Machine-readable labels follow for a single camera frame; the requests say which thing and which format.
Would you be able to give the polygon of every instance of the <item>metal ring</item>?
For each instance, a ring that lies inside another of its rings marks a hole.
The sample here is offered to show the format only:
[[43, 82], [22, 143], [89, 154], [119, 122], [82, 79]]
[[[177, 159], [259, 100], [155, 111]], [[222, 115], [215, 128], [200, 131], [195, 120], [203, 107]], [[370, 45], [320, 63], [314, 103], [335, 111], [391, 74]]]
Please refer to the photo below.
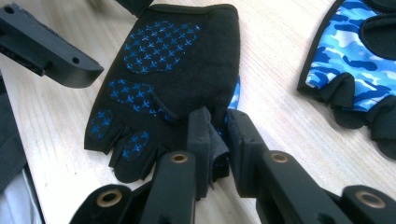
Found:
[[356, 192], [355, 196], [359, 199], [359, 201], [373, 208], [384, 208], [386, 206], [384, 200], [365, 190]]
[[289, 158], [282, 153], [273, 153], [271, 159], [276, 162], [287, 162]]
[[121, 201], [122, 193], [119, 189], [109, 189], [101, 193], [96, 203], [101, 207], [111, 207]]
[[185, 162], [189, 159], [189, 157], [187, 157], [186, 155], [183, 154], [176, 154], [172, 157], [172, 162], [176, 162], [176, 163], [182, 163]]

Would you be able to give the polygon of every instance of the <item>table surface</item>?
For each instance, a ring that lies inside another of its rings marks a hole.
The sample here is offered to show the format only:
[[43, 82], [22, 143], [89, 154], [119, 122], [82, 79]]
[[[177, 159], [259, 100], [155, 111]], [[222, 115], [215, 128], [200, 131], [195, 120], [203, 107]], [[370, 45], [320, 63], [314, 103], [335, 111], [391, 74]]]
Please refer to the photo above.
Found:
[[[110, 157], [83, 148], [92, 104], [136, 18], [110, 0], [15, 0], [105, 72], [85, 89], [66, 88], [1, 55], [0, 68], [47, 223], [68, 223], [85, 198], [120, 184]], [[291, 154], [318, 184], [335, 194], [366, 185], [396, 198], [396, 162], [384, 158], [370, 131], [337, 125], [329, 107], [302, 96], [297, 81], [332, 0], [156, 0], [154, 4], [234, 5], [241, 31], [239, 109], [267, 146]], [[2, 6], [9, 1], [0, 0]], [[144, 181], [128, 184], [131, 189]], [[196, 223], [260, 223], [253, 199], [240, 199], [232, 177], [196, 204]]]

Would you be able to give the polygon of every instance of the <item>glove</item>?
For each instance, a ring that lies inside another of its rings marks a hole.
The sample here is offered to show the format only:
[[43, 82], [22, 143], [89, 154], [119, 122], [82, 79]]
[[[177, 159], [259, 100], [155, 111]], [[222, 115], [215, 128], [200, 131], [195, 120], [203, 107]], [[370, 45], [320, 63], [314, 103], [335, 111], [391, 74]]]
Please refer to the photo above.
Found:
[[151, 5], [154, 0], [116, 0], [120, 5], [125, 7], [132, 15], [140, 17]]
[[396, 5], [337, 0], [318, 29], [297, 90], [330, 103], [346, 128], [367, 125], [396, 159]]
[[230, 5], [154, 5], [137, 20], [99, 90], [84, 147], [105, 154], [121, 182], [145, 178], [165, 152], [185, 150], [188, 115], [205, 106], [223, 128], [239, 69]]

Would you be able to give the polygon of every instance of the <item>blue dot pattern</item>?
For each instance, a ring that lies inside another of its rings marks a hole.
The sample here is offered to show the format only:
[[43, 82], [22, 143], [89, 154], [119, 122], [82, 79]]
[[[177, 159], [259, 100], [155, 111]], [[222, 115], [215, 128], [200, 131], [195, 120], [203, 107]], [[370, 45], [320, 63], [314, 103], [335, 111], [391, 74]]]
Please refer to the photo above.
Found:
[[89, 123], [90, 136], [93, 139], [101, 139], [108, 131], [113, 120], [113, 112], [111, 110], [101, 110]]
[[140, 157], [149, 142], [148, 132], [137, 132], [128, 139], [123, 150], [122, 157], [127, 161], [134, 161]]
[[175, 25], [169, 21], [157, 21], [138, 29], [124, 47], [127, 69], [141, 75], [172, 71], [200, 30], [196, 24]]
[[116, 79], [108, 83], [108, 96], [111, 100], [128, 105], [135, 112], [161, 116], [172, 121], [171, 116], [155, 104], [152, 98], [154, 88], [149, 84], [133, 83]]

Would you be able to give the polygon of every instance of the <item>black plastic part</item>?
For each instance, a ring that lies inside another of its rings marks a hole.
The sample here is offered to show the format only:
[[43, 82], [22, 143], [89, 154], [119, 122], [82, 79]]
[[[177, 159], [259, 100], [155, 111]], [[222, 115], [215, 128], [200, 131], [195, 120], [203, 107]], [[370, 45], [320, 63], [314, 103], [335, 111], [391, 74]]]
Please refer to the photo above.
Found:
[[272, 198], [268, 198], [267, 200], [257, 199], [256, 211], [262, 223], [285, 223], [285, 219], [282, 217], [276, 202]]
[[352, 223], [288, 153], [265, 152], [259, 169], [285, 223]]
[[0, 51], [39, 76], [71, 88], [90, 86], [104, 70], [15, 3], [0, 8]]
[[209, 184], [214, 188], [213, 182], [230, 175], [230, 150], [212, 124], [209, 124], [209, 133], [211, 143]]
[[140, 223], [194, 223], [195, 190], [195, 157], [186, 151], [165, 154]]
[[391, 224], [396, 220], [396, 202], [383, 192], [366, 186], [346, 187], [340, 207], [353, 223]]
[[106, 185], [85, 200], [74, 214], [71, 224], [131, 223], [140, 221], [151, 182], [131, 191], [122, 185]]
[[256, 165], [268, 147], [247, 114], [229, 109], [227, 126], [226, 142], [230, 149], [230, 164], [238, 194], [257, 198], [259, 178]]
[[197, 198], [206, 197], [209, 186], [209, 168], [211, 165], [209, 122], [210, 115], [206, 109], [198, 109], [190, 113], [187, 150], [196, 159]]

